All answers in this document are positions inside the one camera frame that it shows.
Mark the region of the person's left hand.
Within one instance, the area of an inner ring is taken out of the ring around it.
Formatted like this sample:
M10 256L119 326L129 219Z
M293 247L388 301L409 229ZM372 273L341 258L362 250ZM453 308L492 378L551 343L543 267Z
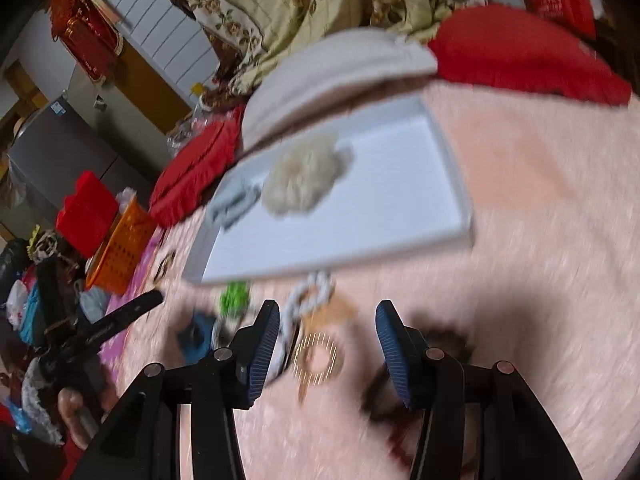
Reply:
M85 362L81 379L85 381L81 390L66 387L58 393L58 412L74 445L85 451L101 422L117 403L118 394L110 370L97 356ZM88 393L91 401L99 402L100 416L91 414L82 395L84 392Z

